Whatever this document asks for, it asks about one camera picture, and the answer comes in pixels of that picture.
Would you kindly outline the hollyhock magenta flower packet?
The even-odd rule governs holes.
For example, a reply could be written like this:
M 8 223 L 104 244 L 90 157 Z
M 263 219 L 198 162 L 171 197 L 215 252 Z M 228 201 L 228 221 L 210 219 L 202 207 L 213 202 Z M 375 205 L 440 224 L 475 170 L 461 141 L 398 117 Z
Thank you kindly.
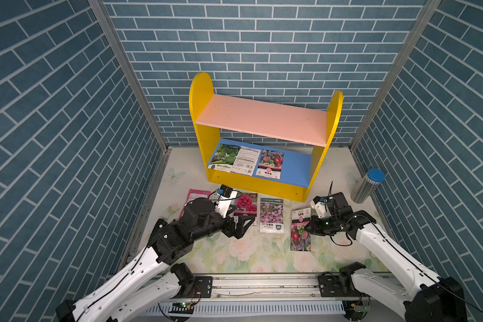
M 258 223 L 258 194 L 257 193 L 242 193 L 239 198 L 232 201 L 232 204 L 237 207 L 234 211 L 236 216 L 254 216 L 252 227 L 256 227 Z

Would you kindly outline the purple flower seed packet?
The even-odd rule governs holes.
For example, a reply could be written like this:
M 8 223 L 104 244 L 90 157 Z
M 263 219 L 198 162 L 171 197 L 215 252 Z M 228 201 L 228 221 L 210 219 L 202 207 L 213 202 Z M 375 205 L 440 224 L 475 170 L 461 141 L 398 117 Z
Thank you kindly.
M 284 233 L 284 201 L 282 199 L 261 198 L 260 232 Z

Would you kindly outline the small chrysanthemum seed packet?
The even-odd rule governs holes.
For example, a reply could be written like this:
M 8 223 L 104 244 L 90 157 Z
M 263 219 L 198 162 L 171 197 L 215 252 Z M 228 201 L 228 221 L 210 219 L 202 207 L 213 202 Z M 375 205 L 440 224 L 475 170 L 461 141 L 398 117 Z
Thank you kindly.
M 311 209 L 294 210 L 291 213 L 291 251 L 311 252 L 311 236 L 305 229 L 311 220 Z

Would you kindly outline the pink-bordered seed packet back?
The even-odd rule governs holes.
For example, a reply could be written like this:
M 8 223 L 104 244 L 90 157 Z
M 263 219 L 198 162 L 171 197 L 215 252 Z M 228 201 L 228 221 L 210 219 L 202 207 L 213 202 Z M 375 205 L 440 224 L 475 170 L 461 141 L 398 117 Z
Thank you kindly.
M 208 200 L 210 194 L 210 191 L 190 189 L 179 219 L 210 212 L 213 209 L 212 202 L 204 201 L 204 199 Z

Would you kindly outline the chrysanthemum packet pink band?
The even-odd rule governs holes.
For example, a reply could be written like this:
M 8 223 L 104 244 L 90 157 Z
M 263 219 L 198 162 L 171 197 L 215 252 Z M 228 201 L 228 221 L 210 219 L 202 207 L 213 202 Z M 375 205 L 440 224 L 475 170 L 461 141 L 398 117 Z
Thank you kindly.
M 257 177 L 280 180 L 283 171 L 284 152 L 262 150 L 256 169 Z

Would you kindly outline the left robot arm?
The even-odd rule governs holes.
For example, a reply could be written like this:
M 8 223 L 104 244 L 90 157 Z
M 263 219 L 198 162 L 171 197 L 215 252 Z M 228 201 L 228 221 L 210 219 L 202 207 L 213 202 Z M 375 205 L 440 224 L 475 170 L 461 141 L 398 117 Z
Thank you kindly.
M 242 238 L 254 215 L 235 215 L 230 199 L 197 198 L 185 205 L 180 219 L 160 219 L 147 246 L 101 287 L 56 308 L 58 321 L 131 321 L 150 307 L 175 296 L 191 297 L 195 276 L 177 261 L 197 240 L 217 232 Z

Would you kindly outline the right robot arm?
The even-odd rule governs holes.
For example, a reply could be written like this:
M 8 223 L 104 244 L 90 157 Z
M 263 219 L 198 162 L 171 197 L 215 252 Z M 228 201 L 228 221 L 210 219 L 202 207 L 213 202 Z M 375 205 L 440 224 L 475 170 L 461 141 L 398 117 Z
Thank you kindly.
M 321 294 L 345 297 L 367 295 L 405 321 L 466 321 L 464 291 L 455 279 L 441 278 L 395 241 L 365 211 L 353 211 L 343 193 L 315 197 L 315 210 L 306 231 L 315 236 L 334 237 L 344 233 L 373 253 L 398 280 L 398 284 L 353 262 L 335 275 L 319 277 Z

